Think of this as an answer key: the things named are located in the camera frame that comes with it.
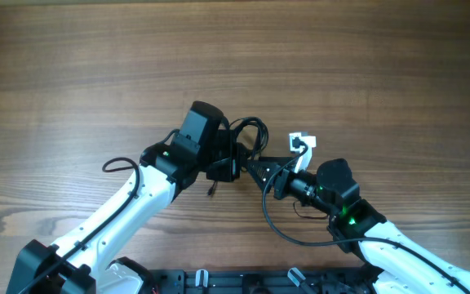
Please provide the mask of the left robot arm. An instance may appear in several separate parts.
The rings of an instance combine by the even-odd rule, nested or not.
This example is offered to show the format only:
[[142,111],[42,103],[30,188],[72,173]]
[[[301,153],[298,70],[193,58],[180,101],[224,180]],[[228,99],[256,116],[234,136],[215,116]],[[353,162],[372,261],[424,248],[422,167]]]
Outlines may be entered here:
[[168,207],[205,171],[218,152],[225,117],[195,101],[173,140],[149,146],[132,174],[105,204],[50,246],[28,243],[16,258],[9,293],[138,293],[153,282],[114,257],[147,220]]

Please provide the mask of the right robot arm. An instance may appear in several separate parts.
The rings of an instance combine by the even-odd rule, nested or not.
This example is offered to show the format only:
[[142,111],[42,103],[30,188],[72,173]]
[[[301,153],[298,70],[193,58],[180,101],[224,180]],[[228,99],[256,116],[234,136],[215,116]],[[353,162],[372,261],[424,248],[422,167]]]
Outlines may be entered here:
[[264,194],[291,196],[327,215],[332,244],[365,262],[373,293],[470,293],[470,271],[454,266],[407,238],[360,195],[343,158],[317,172],[296,170],[294,158],[250,160],[246,169]]

